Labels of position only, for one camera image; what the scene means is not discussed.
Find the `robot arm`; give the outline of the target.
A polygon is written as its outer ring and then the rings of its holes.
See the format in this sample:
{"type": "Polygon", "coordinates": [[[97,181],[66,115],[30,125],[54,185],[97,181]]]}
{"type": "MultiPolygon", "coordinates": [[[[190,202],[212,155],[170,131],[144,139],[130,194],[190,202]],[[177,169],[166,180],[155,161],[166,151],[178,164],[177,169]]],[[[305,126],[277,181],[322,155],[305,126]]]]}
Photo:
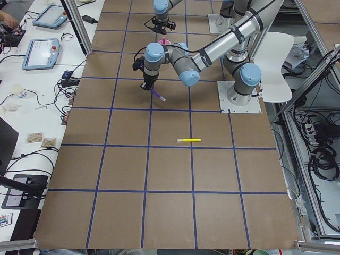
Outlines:
{"type": "Polygon", "coordinates": [[[235,83],[227,93],[234,105],[244,106],[261,80],[261,69],[250,62],[247,51],[251,37],[273,22],[281,1],[223,1],[220,16],[233,18],[225,32],[190,56],[183,42],[161,45],[151,42],[142,57],[134,58],[133,70],[143,72],[141,88],[151,90],[158,79],[160,66],[170,63],[186,86],[196,84],[200,72],[223,60],[235,83]]]}
{"type": "MultiPolygon", "coordinates": [[[[181,1],[153,1],[155,15],[144,23],[151,31],[167,35],[167,30],[176,29],[176,23],[170,20],[169,12],[181,1]]],[[[222,1],[218,14],[208,14],[209,30],[212,35],[220,35],[236,21],[244,17],[244,11],[238,12],[236,1],[222,1]]]]}

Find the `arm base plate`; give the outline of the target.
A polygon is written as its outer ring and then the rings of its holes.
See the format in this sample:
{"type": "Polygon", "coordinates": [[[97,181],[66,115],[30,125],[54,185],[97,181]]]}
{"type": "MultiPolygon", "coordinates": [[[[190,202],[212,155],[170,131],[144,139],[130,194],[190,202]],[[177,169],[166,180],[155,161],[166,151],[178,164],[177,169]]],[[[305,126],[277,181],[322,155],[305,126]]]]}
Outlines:
{"type": "Polygon", "coordinates": [[[234,90],[234,81],[218,81],[218,96],[222,113],[261,114],[256,88],[252,94],[240,95],[234,90]]]}
{"type": "Polygon", "coordinates": [[[234,23],[234,18],[225,18],[219,14],[209,14],[209,29],[212,35],[224,33],[234,23]]]}

